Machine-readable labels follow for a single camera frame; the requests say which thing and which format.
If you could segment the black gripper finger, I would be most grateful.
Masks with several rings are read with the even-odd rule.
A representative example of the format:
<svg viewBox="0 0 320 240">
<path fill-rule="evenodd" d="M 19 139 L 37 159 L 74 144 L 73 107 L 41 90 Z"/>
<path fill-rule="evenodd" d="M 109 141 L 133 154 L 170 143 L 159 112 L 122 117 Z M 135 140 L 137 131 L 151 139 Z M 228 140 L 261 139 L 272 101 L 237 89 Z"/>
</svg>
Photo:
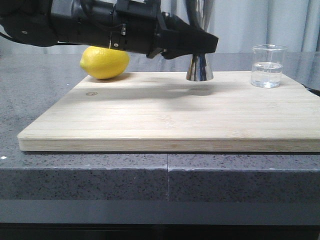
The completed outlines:
<svg viewBox="0 0 320 240">
<path fill-rule="evenodd" d="M 176 15 L 157 14 L 157 53 L 166 60 L 191 54 L 214 53 L 218 37 L 191 26 Z"/>
</svg>

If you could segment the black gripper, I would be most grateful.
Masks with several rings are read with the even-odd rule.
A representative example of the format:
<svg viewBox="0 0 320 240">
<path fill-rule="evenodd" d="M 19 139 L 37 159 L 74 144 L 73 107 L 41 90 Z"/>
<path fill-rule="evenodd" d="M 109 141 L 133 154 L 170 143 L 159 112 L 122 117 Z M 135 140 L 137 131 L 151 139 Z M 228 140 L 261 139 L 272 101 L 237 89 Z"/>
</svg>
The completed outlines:
<svg viewBox="0 0 320 240">
<path fill-rule="evenodd" d="M 162 49 L 161 1 L 54 0 L 50 20 L 60 42 L 110 48 L 154 58 Z"/>
</svg>

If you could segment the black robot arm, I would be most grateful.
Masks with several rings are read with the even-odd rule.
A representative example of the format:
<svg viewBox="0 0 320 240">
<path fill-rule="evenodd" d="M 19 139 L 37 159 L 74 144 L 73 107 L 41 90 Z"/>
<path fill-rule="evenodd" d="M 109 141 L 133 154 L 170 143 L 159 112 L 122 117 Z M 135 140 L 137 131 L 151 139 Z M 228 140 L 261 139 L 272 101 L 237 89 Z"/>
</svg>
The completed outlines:
<svg viewBox="0 0 320 240">
<path fill-rule="evenodd" d="M 218 44 L 216 36 L 161 11 L 159 0 L 3 0 L 0 24 L 20 44 L 88 45 L 149 59 L 214 53 Z"/>
</svg>

